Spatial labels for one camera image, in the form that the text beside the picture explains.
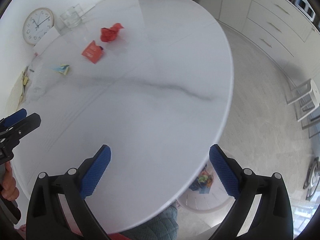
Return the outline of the person's left hand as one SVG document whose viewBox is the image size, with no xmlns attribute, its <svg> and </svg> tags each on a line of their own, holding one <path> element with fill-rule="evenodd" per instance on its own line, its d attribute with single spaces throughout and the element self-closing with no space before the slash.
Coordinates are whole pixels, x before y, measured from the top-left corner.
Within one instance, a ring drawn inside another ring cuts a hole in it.
<svg viewBox="0 0 320 240">
<path fill-rule="evenodd" d="M 3 187 L 1 194 L 4 199 L 13 201 L 19 197 L 20 192 L 16 187 L 16 180 L 13 177 L 11 163 L 9 161 L 5 163 L 5 173 L 1 185 Z"/>
</svg>

